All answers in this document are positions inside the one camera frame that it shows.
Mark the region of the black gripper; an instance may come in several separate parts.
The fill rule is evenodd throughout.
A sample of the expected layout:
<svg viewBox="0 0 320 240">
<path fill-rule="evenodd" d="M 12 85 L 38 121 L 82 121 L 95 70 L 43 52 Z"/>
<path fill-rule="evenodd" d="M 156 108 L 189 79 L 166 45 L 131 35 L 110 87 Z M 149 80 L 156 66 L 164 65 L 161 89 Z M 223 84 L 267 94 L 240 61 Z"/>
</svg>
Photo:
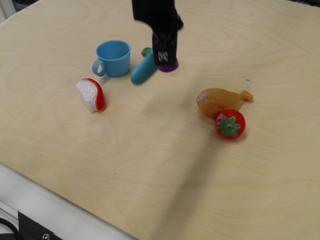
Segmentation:
<svg viewBox="0 0 320 240">
<path fill-rule="evenodd" d="M 152 29 L 152 51 L 157 66 L 173 66 L 177 61 L 178 30 L 184 23 L 174 0 L 132 0 L 133 18 Z"/>
</svg>

